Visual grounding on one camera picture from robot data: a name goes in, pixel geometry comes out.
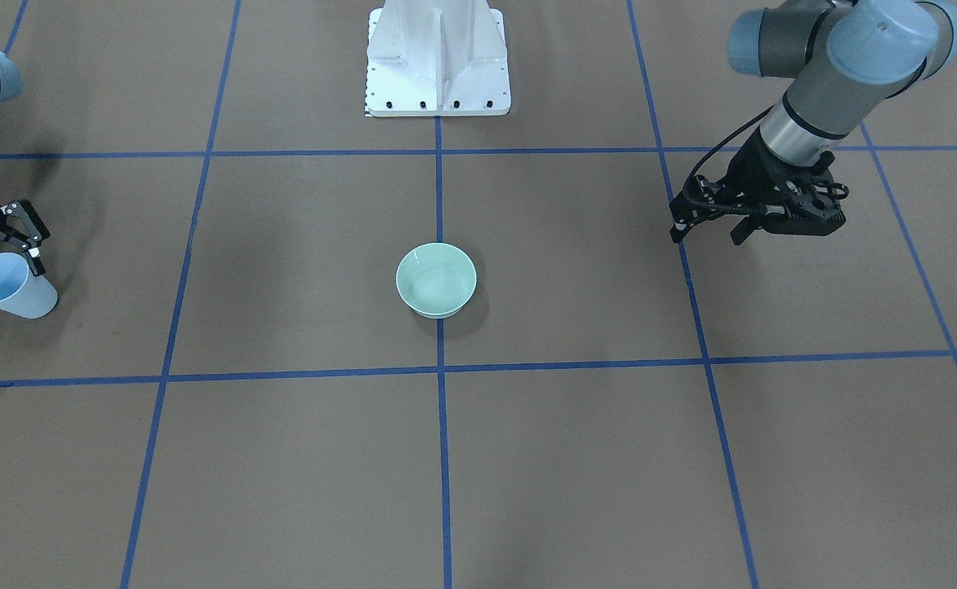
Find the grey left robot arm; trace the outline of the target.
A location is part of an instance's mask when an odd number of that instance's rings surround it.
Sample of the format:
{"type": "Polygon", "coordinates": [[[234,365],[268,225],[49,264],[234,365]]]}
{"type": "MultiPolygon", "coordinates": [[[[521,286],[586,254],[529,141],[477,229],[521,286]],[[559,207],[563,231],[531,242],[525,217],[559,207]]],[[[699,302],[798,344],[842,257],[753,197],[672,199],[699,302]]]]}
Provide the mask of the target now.
{"type": "Polygon", "coordinates": [[[785,1],[738,16],[730,67],[788,79],[782,97],[744,124],[750,137],[711,182],[696,164],[670,201],[672,241],[736,217],[734,245],[754,232],[825,237],[846,222],[849,189],[831,174],[835,149],[879,104],[957,57],[950,1],[785,1]]]}

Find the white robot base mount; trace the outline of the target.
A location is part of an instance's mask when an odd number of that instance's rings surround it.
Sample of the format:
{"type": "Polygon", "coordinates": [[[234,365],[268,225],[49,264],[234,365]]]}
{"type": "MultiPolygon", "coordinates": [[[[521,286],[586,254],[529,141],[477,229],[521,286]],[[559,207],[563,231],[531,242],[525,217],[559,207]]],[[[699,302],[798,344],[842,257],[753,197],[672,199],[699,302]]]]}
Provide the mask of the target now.
{"type": "Polygon", "coordinates": [[[507,115],[507,31],[486,1],[386,1],[367,30],[370,117],[507,115]]]}

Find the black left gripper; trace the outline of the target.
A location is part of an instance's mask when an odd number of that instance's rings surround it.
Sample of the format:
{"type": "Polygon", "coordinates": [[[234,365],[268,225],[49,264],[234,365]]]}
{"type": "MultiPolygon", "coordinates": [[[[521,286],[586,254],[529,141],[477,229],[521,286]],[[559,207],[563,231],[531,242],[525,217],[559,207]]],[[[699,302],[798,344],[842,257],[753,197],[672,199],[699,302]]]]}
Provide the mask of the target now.
{"type": "Polygon", "coordinates": [[[786,163],[754,132],[718,182],[696,170],[685,180],[669,204],[672,242],[680,245],[696,225],[725,216],[739,219],[730,231],[736,246],[758,231],[826,237],[847,221],[842,199],[849,189],[831,175],[834,161],[833,151],[824,151],[813,165],[786,163]]]}

